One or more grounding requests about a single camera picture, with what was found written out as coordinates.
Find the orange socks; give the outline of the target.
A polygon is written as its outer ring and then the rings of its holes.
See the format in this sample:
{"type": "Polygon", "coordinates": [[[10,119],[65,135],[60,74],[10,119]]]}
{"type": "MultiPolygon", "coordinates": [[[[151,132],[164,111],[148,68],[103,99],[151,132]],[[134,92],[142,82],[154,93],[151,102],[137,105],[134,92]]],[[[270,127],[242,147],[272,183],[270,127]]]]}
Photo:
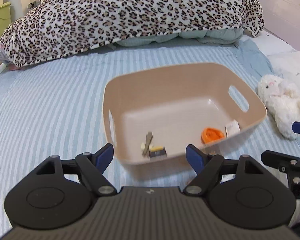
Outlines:
{"type": "Polygon", "coordinates": [[[225,135],[219,129],[207,127],[203,129],[200,137],[204,144],[209,144],[224,139],[225,135]]]}

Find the small white card box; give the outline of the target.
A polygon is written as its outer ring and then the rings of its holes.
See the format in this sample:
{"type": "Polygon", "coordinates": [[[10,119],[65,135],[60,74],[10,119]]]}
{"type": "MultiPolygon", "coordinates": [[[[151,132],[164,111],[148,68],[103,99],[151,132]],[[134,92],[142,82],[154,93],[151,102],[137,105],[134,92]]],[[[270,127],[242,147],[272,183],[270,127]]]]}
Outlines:
{"type": "Polygon", "coordinates": [[[240,131],[241,130],[237,120],[232,120],[230,123],[226,124],[225,126],[225,132],[227,137],[236,135],[237,133],[240,133],[240,131]]]}

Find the black box with yellow corner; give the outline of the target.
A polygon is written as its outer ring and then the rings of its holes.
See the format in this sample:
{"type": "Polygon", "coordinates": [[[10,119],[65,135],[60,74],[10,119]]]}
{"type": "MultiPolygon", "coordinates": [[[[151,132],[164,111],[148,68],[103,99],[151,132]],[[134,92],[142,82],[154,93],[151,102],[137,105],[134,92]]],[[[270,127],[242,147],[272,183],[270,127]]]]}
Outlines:
{"type": "Polygon", "coordinates": [[[162,146],[160,147],[153,147],[149,150],[149,157],[150,158],[156,158],[161,156],[166,156],[166,149],[162,146]]]}

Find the olive hair clip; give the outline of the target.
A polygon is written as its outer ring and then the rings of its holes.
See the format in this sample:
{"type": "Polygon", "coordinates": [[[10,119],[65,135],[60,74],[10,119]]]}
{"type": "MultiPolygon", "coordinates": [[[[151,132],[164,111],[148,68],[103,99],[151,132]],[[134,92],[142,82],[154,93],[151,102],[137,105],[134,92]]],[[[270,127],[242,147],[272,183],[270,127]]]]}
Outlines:
{"type": "Polygon", "coordinates": [[[151,145],[152,139],[153,139],[152,132],[148,132],[147,135],[146,135],[146,142],[141,145],[142,156],[143,157],[145,157],[146,155],[149,154],[149,150],[150,150],[150,145],[151,145]]]}

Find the white plush bunny toy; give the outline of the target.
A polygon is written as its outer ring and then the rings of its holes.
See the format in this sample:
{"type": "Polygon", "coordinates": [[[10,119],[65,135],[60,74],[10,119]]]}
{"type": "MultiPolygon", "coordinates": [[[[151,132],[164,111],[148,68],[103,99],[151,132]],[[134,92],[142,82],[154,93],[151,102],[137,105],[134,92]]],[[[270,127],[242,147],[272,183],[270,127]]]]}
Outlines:
{"type": "Polygon", "coordinates": [[[257,94],[273,116],[282,136],[296,139],[297,134],[292,130],[293,123],[300,121],[300,93],[296,84],[267,74],[258,82],[257,94]]]}

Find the beige plastic storage basket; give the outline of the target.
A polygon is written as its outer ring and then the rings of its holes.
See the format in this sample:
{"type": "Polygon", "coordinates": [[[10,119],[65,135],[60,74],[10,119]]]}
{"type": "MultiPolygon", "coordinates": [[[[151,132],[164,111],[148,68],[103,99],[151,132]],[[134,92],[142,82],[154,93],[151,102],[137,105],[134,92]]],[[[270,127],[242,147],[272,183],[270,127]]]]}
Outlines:
{"type": "Polygon", "coordinates": [[[166,149],[168,158],[184,155],[189,144],[203,147],[202,131],[224,130],[232,121],[247,135],[266,117],[256,93],[233,71],[217,63],[190,63],[121,75],[104,89],[106,139],[123,165],[143,165],[141,144],[166,149]]]}

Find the leopard print blanket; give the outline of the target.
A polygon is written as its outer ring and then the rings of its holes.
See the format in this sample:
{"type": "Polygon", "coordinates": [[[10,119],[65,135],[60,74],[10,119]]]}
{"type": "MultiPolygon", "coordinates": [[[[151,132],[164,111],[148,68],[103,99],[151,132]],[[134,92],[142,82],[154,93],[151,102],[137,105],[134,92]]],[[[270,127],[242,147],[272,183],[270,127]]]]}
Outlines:
{"type": "Polygon", "coordinates": [[[0,37],[0,62],[17,68],[143,36],[264,28],[258,0],[39,0],[0,37]]]}

